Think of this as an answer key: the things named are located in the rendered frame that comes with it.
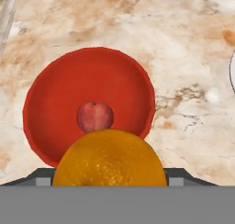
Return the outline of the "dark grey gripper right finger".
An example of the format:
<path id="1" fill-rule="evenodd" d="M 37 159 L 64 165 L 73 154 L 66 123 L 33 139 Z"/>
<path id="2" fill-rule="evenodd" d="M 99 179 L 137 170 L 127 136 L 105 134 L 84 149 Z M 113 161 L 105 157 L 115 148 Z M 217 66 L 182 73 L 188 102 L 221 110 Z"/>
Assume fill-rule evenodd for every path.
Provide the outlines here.
<path id="1" fill-rule="evenodd" d="M 192 176 L 184 168 L 165 168 L 164 171 L 168 186 L 215 186 L 215 184 Z"/>

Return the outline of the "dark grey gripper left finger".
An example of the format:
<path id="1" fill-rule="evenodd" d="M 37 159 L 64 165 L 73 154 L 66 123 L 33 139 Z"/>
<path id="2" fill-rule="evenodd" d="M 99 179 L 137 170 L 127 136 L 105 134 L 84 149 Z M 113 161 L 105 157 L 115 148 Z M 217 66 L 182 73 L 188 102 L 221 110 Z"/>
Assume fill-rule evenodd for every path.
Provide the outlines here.
<path id="1" fill-rule="evenodd" d="M 38 168 L 28 176 L 5 183 L 4 186 L 52 186 L 54 174 L 53 168 Z"/>

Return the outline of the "orange fruit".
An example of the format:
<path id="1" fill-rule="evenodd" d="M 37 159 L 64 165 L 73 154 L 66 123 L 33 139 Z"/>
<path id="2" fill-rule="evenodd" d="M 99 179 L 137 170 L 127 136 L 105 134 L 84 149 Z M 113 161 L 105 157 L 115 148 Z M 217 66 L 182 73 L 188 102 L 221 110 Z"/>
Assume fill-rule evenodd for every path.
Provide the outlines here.
<path id="1" fill-rule="evenodd" d="M 166 186 L 153 148 L 134 134 L 106 129 L 81 137 L 63 155 L 53 184 Z"/>

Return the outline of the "red bowl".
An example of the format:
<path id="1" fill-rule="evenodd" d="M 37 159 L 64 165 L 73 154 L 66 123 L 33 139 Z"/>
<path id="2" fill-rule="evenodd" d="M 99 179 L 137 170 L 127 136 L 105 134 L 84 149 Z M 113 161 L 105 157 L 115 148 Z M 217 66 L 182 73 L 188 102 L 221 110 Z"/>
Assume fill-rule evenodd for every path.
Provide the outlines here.
<path id="1" fill-rule="evenodd" d="M 51 62 L 28 90 L 23 127 L 42 161 L 55 167 L 84 133 L 76 115 L 86 102 L 105 103 L 114 113 L 114 129 L 145 138 L 155 111 L 147 72 L 119 50 L 84 48 Z"/>

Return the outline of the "white plate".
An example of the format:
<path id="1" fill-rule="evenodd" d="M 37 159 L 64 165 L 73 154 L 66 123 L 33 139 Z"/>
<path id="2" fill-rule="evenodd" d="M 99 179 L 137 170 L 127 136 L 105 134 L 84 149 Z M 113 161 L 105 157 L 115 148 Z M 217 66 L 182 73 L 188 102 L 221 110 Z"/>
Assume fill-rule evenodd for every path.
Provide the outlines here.
<path id="1" fill-rule="evenodd" d="M 230 64 L 229 64 L 229 79 L 231 87 L 235 93 L 235 51 L 232 54 Z"/>

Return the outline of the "red peach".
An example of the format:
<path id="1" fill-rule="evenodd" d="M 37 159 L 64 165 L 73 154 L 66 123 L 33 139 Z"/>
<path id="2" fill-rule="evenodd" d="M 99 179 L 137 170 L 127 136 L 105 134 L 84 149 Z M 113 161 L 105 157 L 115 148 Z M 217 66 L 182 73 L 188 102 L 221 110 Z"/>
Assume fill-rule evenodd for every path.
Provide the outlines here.
<path id="1" fill-rule="evenodd" d="M 87 102 L 79 107 L 76 119 L 80 130 L 90 133 L 109 129 L 114 121 L 114 113 L 107 104 Z"/>

